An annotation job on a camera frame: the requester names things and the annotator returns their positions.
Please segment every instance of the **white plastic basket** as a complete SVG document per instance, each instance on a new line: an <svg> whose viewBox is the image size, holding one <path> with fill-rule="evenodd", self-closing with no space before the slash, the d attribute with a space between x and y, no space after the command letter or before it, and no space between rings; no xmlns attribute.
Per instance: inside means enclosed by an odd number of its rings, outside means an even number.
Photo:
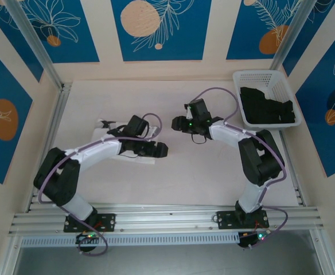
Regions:
<svg viewBox="0 0 335 275"><path fill-rule="evenodd" d="M246 129L284 129L287 127L298 126L301 123L302 116L299 106L294 99L294 95L283 73L277 70L241 70L233 74L233 80L237 98L239 100L241 115L243 117L244 124L246 125ZM267 99L276 100L282 103L291 100L293 102L295 122L281 124L249 123L243 110L243 104L241 103L241 87L258 89L264 93Z"/></svg>

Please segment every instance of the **black mounting plate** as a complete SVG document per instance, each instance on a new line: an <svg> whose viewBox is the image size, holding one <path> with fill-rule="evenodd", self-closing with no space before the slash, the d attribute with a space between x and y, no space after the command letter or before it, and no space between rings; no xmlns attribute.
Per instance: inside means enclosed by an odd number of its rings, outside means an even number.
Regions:
<svg viewBox="0 0 335 275"><path fill-rule="evenodd" d="M99 232L114 232L115 214L97 214L96 215L96 230ZM65 233L81 233L84 230L89 231L84 225L73 219L71 216L65 217L63 232Z"/></svg>
<svg viewBox="0 0 335 275"><path fill-rule="evenodd" d="M254 229L256 223L259 223L263 228L270 227L267 213L264 210L251 213L245 222L240 222L237 219L235 211L218 211L216 215L219 229Z"/></svg>

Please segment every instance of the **wire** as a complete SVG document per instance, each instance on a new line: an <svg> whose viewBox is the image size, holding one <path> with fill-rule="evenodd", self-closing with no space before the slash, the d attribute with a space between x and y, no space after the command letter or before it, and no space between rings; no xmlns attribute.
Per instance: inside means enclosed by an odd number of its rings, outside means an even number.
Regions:
<svg viewBox="0 0 335 275"><path fill-rule="evenodd" d="M252 245L251 248L254 248L254 247L260 245L261 243L266 242L267 239L268 239L270 236L273 236L273 235L277 234L278 231L280 231L281 228L283 228L283 227L285 226L287 220L289 219L289 215L288 215L288 213L287 213L285 210L283 210L283 209L280 209L280 208L277 208L277 207L274 207L274 206L263 206L263 208L265 208L265 209L270 209L270 210L275 210L275 211L280 211L280 212L282 212L282 213L285 214L285 219L283 220L283 222L282 222L282 223L281 223L281 224L280 224L274 231L272 231L270 234L268 234L266 238L264 238L262 241L260 241L260 242L258 242L258 243L256 243L256 244ZM252 234L248 234L248 235L245 235L245 236L243 235L243 236L240 236L239 238L240 238L240 239L241 239L241 238L246 238L246 237L250 237L250 236L253 236L253 235L257 235L257 233L252 233Z"/></svg>
<svg viewBox="0 0 335 275"><path fill-rule="evenodd" d="M46 188L46 185L48 184L50 178L53 176L53 174L57 171L57 169L62 166L63 163L65 163L68 159L70 159L71 157L73 157L74 155L78 154L78 153L81 153L82 151L84 150L87 150L93 146L96 146L100 143L104 143L104 142L109 142L109 141L112 141L112 140L136 140L136 141L141 141L141 140L144 140L144 141L149 141L151 139L154 139L156 136L158 136L161 132L161 129L162 129L162 120L160 119L160 117L154 113L147 113L145 114L142 118L145 118L146 116L154 116L157 118L157 120L159 121L159 124L160 124L160 127L157 127L155 133L151 136L151 137L148 137L148 138L139 138L139 137L126 137L126 136L122 136L122 137L109 137L107 139L104 139L104 140L97 140L95 142L92 142L92 143L89 143L89 144L86 144L80 148L77 148L74 152L70 153L68 156L66 156L65 158L63 158L60 162L58 162L54 167L53 169L51 169L51 171L49 172L49 174L46 176L46 178L44 179L44 182L42 183L40 189L39 189L39 193L37 195L37 199L39 201L39 203L47 203L47 204L53 204L53 202L44 202L42 200L42 193L44 192L44 189ZM81 242L79 243L78 245L78 250L80 252L80 254L82 255L85 255L85 256L100 256L102 254L105 254L107 249L108 249L108 244L107 244L107 240L105 239L105 237L100 233L98 232L96 229L94 229L92 226L88 225L87 223L85 223L84 221L82 221L81 219L78 219L76 216L74 216L72 213L70 213L67 209L59 206L60 209L62 209L64 212L66 212L67 214L69 214L73 219L75 219L76 221L78 221L80 224L84 225L85 227L89 228L90 231L94 231L105 243L105 249L100 252L100 253L95 253L95 254L91 254L91 253L84 253L81 251L80 249L80 245L81 245Z"/></svg>
<svg viewBox="0 0 335 275"><path fill-rule="evenodd" d="M218 219L217 219L217 214L213 215L212 218L211 218L211 220L212 220L213 222L218 223L219 221L218 221Z"/></svg>
<svg viewBox="0 0 335 275"><path fill-rule="evenodd" d="M265 188L263 189L263 191L262 191L262 193L261 193L261 195L260 195L260 197L259 197L259 203L261 203L262 200L263 200L263 198L264 198L264 196L265 196L265 194L266 194L266 192L267 192L268 187L270 187L272 184L281 182L281 181L283 181L283 180L286 179L286 177L287 177L287 173L286 173L285 165L283 165L282 161L280 160L280 158L279 158L279 156L276 154L276 152L275 152L275 151L274 151L274 150L273 150L267 143L265 143L261 138L257 137L256 135L252 134L251 132L248 132L248 131L246 131L246 130L244 130L244 129L241 129L241 128L237 127L237 126L230 125L230 124L227 123L227 120L229 120L230 118L232 118L233 116L235 116L235 114L236 114L236 113L238 112L238 110L239 110L239 101L238 101L237 97L236 97L231 91L229 91L228 89L225 89L225 88L221 88L221 87L211 87L211 88L208 88L208 89L204 90L203 92L201 92L201 93L200 93L198 96L196 96L192 101L198 99L198 98L201 97L203 94L205 94L205 93L207 93L208 91L211 91L211 90L222 90L222 91L225 91L225 92L229 93L229 94L234 98L234 100L235 100L236 108L235 108L235 110L234 110L230 115L228 115L228 116L224 119L224 125L225 125L226 127L228 127L228 128L231 128L231 129L233 129L233 130L235 130L235 131L238 131L238 132L240 132L240 133L243 133L243 134L245 134L245 135L250 136L251 138L256 139L260 144L262 144L262 145L263 145L263 146L264 146L264 147L271 153L271 155L276 159L276 161L278 162L279 166L280 166L281 169L282 169L283 175L282 175L281 178L279 178L279 179L274 179L274 180L272 180L272 181L270 181L270 182L268 182L268 183L266 184ZM267 241L267 238L268 238L269 236L271 236L271 235L276 234L276 233L277 233L277 232L278 232L278 231L279 231L279 230L286 224L287 220L289 219L289 215L287 214L287 212L284 211L284 210L282 210L282 209L280 209L280 208L272 207L272 206L266 206L266 207L263 206L263 208L267 208L267 209L271 209L271 210L276 210L276 211L281 211L281 212L283 212L283 213L285 214L285 220L283 221L283 223L282 223L279 227L277 227L274 231L272 231L269 235L267 235L267 237L266 237L263 241L258 242L258 243L256 243L256 244L252 245L250 248L256 247L256 246L258 246L259 244L264 243L265 241ZM253 236L253 235L256 235L256 234L257 234L257 233L252 233L252 234L249 234L249 235L246 235L246 236L241 236L241 238L245 238L245 237Z"/></svg>
<svg viewBox="0 0 335 275"><path fill-rule="evenodd" d="M129 159L136 159L136 158L138 158L138 155L137 156L119 155L119 156L124 156L125 158L129 158Z"/></svg>
<svg viewBox="0 0 335 275"><path fill-rule="evenodd" d="M207 137L204 136L204 142L195 142L194 138L193 138L193 134L192 134L192 142L194 142L196 144L205 144L207 142Z"/></svg>
<svg viewBox="0 0 335 275"><path fill-rule="evenodd" d="M231 128L235 131L238 131L240 133L244 133L248 136L250 136L251 138L254 138L256 139L261 145L263 145L270 153L271 155L275 158L275 160L278 162L279 166L281 167L281 170L283 172L283 175L281 178L279 179L274 179L270 182L268 182L265 186L265 188L263 189L260 197L259 197L259 203L262 202L266 192L267 192L267 189L274 183L278 183L278 182L281 182L283 180L285 180L287 178L287 172L286 172L286 169L285 169L285 165L283 165L282 161L280 160L279 156L276 154L276 152L267 144L265 143L261 138L257 137L256 135L252 134L251 132L248 132L242 128L239 128L237 126L234 126L234 125L230 125L227 123L227 120L229 120L230 118L232 118L233 116L235 116L235 114L238 112L239 110L239 101L237 99L237 97L231 92L229 91L228 89L225 89L225 88L221 88L221 87L211 87L211 88L208 88L206 90L204 90L203 92L201 92L198 96L196 96L192 101L195 101L196 99L198 99L199 97L201 97L203 94L207 93L208 91L211 91L211 90L221 90L221 91L224 91L224 92L227 92L229 93L235 100L235 103L236 103L236 108L235 110L230 114L228 115L225 119L224 119L224 125L228 128Z"/></svg>

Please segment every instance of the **beige wall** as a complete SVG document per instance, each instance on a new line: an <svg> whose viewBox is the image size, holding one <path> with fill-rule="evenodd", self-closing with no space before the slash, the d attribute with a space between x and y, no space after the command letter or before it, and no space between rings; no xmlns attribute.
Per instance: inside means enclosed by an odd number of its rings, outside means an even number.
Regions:
<svg viewBox="0 0 335 275"><path fill-rule="evenodd" d="M0 184L0 252L13 215L22 212L32 189L57 89L43 74L38 83L0 30L0 60L33 99L5 183Z"/></svg>
<svg viewBox="0 0 335 275"><path fill-rule="evenodd" d="M296 92L335 40L335 4L289 76ZM288 129L286 140L290 147L296 173L311 205L319 207L322 220L335 248L335 174L327 178L306 123Z"/></svg>
<svg viewBox="0 0 335 275"><path fill-rule="evenodd" d="M111 1L81 0L99 63L55 64L65 82L73 80L232 79L236 70L268 69L265 60L226 61L242 0L212 0L202 61L123 62Z"/></svg>

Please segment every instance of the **white table surface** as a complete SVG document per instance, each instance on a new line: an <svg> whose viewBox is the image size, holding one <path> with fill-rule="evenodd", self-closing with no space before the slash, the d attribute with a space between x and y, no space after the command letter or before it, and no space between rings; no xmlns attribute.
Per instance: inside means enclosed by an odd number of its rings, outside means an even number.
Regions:
<svg viewBox="0 0 335 275"><path fill-rule="evenodd" d="M90 142L97 118L128 121L154 112L163 121L159 141L169 147L155 164L102 161L80 175L77 192L93 203L234 205L245 186L239 150L213 140L197 145L171 129L172 119L185 115L184 104L209 87L235 93L232 81L75 81L54 146L66 150ZM203 98L212 116L226 117L235 109L223 91ZM240 113L230 122L242 126ZM272 134L285 158L279 133ZM263 204L298 206L291 177L271 186Z"/></svg>

